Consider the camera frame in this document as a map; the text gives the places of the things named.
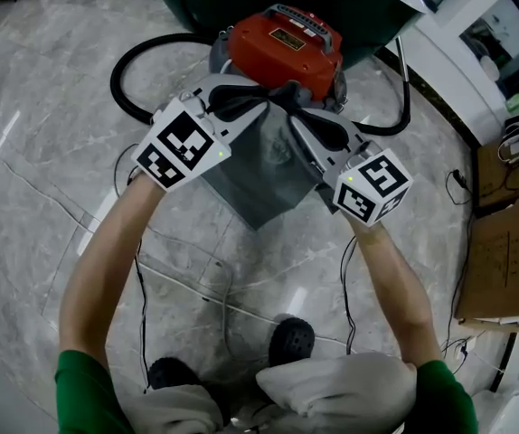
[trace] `metal tube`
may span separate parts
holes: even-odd
[[[404,46],[402,45],[402,39],[400,36],[396,37],[396,50],[398,50],[398,60],[401,63],[401,76],[405,82],[408,82],[408,66],[406,65],[406,59],[404,58]]]

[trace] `black hose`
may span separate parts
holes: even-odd
[[[160,45],[167,45],[169,43],[178,42],[192,42],[200,43],[202,45],[213,45],[212,38],[196,33],[171,33],[169,35],[162,35],[160,37],[156,37],[155,39],[146,40],[136,47],[133,47],[117,62],[113,72],[111,73],[110,87],[113,99],[115,99],[121,109],[123,109],[129,116],[137,119],[140,122],[143,122],[144,124],[147,124],[148,126],[151,125],[151,117],[153,116],[153,113],[145,111],[139,106],[133,104],[129,98],[127,98],[121,86],[123,74],[125,73],[127,66],[142,52],[146,52],[147,50],[151,50],[152,48]]]
[[[407,80],[402,82],[402,92],[403,92],[403,105],[402,105],[402,115],[401,120],[398,124],[392,127],[376,127],[369,126],[367,124],[361,124],[360,122],[356,122],[353,120],[353,124],[358,127],[358,129],[367,135],[379,135],[381,137],[389,137],[391,135],[397,135],[402,132],[410,123],[410,84]]]

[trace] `forearm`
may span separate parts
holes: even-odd
[[[359,222],[349,222],[402,358],[415,364],[440,358],[429,297],[416,273],[381,223],[366,229]]]
[[[107,366],[109,326],[138,243],[164,194],[146,175],[139,175],[100,224],[62,299],[61,350],[81,350]]]

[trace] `green sleeve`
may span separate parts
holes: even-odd
[[[404,428],[404,434],[478,434],[473,402],[444,362],[428,362],[418,369],[416,404]]]
[[[78,351],[61,353],[54,380],[60,432],[133,432],[109,372],[92,357]]]

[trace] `pants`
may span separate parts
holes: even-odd
[[[390,433],[416,397],[414,367],[378,353],[302,360],[262,370],[256,380],[281,409],[258,421],[270,433]],[[220,410],[202,386],[160,389],[121,407],[136,434],[222,430]]]

